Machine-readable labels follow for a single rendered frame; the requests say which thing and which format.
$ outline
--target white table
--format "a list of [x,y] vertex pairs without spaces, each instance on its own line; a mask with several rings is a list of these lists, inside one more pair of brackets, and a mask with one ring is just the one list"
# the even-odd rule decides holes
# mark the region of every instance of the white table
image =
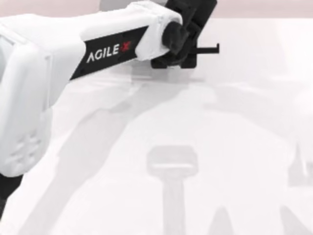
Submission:
[[[70,83],[0,234],[313,234],[313,187],[294,173],[313,161],[312,28],[214,19],[200,46],[221,54],[200,55],[196,70],[131,62]],[[189,159],[175,175],[195,167],[181,193],[147,170],[173,170],[169,147]]]

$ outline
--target white casing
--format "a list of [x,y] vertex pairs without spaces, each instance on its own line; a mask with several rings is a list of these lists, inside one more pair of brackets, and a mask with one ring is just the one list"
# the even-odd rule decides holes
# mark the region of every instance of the white casing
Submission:
[[0,173],[28,172],[49,144],[52,110],[86,53],[85,41],[149,26],[135,52],[164,55],[167,24],[180,14],[152,1],[73,18],[33,14],[0,18]]

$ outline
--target black bracket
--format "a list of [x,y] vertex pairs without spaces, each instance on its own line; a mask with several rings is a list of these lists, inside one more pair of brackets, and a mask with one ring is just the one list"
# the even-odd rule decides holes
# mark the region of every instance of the black bracket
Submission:
[[152,68],[165,69],[168,66],[180,66],[193,69],[197,66],[198,54],[218,54],[216,47],[198,48],[198,38],[210,18],[216,0],[168,0],[165,7],[181,14],[183,25],[170,22],[162,35],[163,44],[170,51],[151,61]]

